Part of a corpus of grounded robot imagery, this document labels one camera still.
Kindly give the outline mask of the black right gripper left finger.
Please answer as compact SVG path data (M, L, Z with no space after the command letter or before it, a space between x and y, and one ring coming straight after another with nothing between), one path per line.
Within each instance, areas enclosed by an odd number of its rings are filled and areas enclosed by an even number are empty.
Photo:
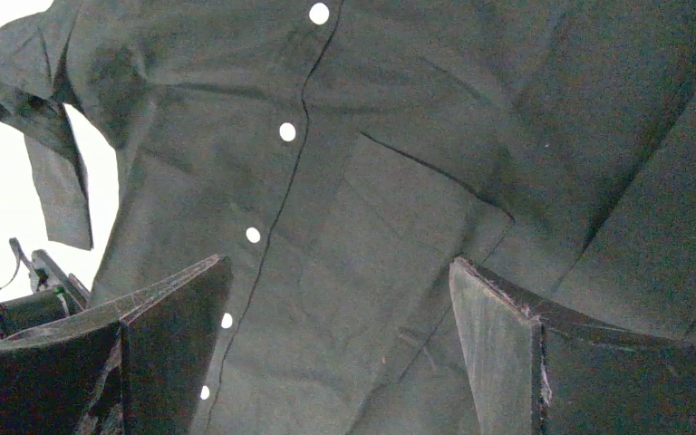
M0 434L188 433L231 281L210 256L1 339Z

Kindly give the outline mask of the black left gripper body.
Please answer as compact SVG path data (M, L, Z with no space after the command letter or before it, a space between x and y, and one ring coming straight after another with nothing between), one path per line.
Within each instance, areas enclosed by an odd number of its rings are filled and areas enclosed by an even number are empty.
M0 340L89 308L91 292L75 275L64 273L45 250L35 250L28 257L15 237L9 239L9 246L15 272L22 266L28 271L31 294L0 303Z

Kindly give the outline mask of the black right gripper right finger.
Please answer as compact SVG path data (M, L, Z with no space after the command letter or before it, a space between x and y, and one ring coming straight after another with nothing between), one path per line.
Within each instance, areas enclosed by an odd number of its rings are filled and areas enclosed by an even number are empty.
M696 342L637 333L459 257L449 290L484 434L696 434Z

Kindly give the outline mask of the black button shirt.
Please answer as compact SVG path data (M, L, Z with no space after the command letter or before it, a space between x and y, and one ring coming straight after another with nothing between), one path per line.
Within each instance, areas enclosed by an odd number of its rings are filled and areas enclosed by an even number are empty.
M0 121L88 249L67 106L117 160L91 308L231 262L186 434L484 434L459 257L696 342L696 1L55 1Z

